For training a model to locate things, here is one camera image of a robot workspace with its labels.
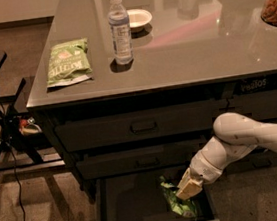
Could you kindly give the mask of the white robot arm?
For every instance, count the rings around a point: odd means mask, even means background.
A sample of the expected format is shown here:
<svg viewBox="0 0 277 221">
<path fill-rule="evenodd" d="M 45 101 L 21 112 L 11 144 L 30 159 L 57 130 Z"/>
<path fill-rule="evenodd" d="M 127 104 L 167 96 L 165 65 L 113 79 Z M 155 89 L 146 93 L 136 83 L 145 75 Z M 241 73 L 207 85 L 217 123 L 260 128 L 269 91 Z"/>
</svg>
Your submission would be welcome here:
<svg viewBox="0 0 277 221">
<path fill-rule="evenodd" d="M 214 183 L 225 167 L 247 156 L 257 146 L 277 152 L 277 124 L 258 122 L 236 113 L 225 113 L 213 124 L 214 136 L 191 159 L 176 196 L 197 195 L 204 184 Z"/>
</svg>

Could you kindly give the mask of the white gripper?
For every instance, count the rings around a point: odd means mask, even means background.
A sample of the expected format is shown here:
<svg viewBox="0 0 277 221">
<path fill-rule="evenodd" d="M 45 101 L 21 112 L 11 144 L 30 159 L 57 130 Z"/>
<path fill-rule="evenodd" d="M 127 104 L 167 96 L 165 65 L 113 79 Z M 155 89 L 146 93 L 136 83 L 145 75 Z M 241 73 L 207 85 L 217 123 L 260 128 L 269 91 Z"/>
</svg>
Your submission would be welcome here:
<svg viewBox="0 0 277 221">
<path fill-rule="evenodd" d="M 199 150 L 191 159 L 187 169 L 177 185 L 176 196 L 182 200 L 191 199 L 201 193 L 202 185 L 214 183 L 222 174 L 223 155 L 210 150 Z"/>
</svg>

